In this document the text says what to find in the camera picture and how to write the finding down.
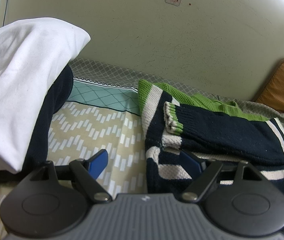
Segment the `metal screw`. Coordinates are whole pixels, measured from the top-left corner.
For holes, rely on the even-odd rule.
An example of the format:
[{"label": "metal screw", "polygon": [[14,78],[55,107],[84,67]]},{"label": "metal screw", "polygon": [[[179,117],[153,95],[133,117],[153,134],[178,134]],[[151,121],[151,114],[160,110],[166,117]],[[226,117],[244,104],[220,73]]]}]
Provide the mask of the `metal screw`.
[{"label": "metal screw", "polygon": [[184,199],[185,201],[194,201],[198,199],[198,195],[193,192],[184,192],[182,194],[182,199]]},{"label": "metal screw", "polygon": [[105,192],[98,192],[94,194],[94,199],[97,201],[105,202],[109,200],[109,194]]}]

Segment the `teal diamond pattern border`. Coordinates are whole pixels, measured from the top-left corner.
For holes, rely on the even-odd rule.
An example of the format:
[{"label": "teal diamond pattern border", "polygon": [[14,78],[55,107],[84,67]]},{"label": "teal diamond pattern border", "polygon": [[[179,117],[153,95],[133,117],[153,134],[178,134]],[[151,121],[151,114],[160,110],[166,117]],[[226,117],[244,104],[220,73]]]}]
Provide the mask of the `teal diamond pattern border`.
[{"label": "teal diamond pattern border", "polygon": [[137,93],[127,89],[96,86],[74,80],[68,101],[140,115]]}]

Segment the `bed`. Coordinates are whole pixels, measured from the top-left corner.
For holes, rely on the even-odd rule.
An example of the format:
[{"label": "bed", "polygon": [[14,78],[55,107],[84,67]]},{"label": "bed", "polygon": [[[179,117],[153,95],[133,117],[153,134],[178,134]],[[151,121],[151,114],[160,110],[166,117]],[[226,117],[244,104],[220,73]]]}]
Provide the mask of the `bed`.
[{"label": "bed", "polygon": [[[109,153],[109,163],[97,181],[116,198],[118,193],[146,193],[144,135],[137,97],[137,81],[167,82],[179,90],[219,100],[218,97],[181,83],[150,74],[92,60],[70,63],[74,73],[72,93],[53,116],[48,134],[48,159],[66,165],[77,158],[88,159],[100,149]],[[274,113],[267,106],[238,100],[242,110],[265,116]],[[71,187],[70,182],[62,184]],[[0,203],[16,184],[0,185]],[[6,235],[0,220],[0,239]]]}]

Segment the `gray ribbed plate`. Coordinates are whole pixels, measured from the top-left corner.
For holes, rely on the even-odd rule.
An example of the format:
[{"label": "gray ribbed plate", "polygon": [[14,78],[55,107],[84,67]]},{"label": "gray ribbed plate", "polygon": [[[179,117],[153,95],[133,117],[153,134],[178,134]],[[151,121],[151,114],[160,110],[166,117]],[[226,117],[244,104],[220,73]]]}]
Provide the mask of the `gray ribbed plate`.
[{"label": "gray ribbed plate", "polygon": [[[8,235],[6,240],[25,240]],[[95,205],[73,230],[50,240],[245,240],[212,225],[195,204],[173,194],[119,194],[110,204]],[[254,240],[284,240],[284,235]]]}]

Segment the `gray lattice pattern fabric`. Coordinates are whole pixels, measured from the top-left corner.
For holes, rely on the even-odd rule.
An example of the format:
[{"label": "gray lattice pattern fabric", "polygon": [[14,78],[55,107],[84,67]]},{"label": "gray lattice pattern fabric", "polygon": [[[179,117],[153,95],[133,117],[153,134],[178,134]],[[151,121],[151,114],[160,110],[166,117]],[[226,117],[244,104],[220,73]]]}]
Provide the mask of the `gray lattice pattern fabric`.
[{"label": "gray lattice pattern fabric", "polygon": [[269,106],[266,106],[260,103],[213,95],[211,93],[198,90],[196,88],[187,86],[179,82],[174,82],[172,80],[164,79],[164,78],[154,76],[151,74],[147,74],[144,72],[140,72],[140,71],[136,71],[136,70],[132,70],[132,69],[116,66],[116,65],[110,65],[107,63],[94,61],[90,59],[76,58],[75,60],[70,62],[70,65],[72,67],[74,77],[76,78],[95,81],[95,82],[99,82],[102,84],[134,87],[134,88],[138,87],[139,79],[145,79],[152,83],[164,82],[164,83],[170,84],[171,86],[177,88],[181,92],[186,93],[188,95],[200,93],[204,95],[205,97],[208,97],[211,99],[217,99],[223,102],[233,100],[238,104],[240,109],[245,113],[261,114],[267,118],[278,117],[279,120],[284,124],[284,114],[279,113],[278,111],[275,111]]}]

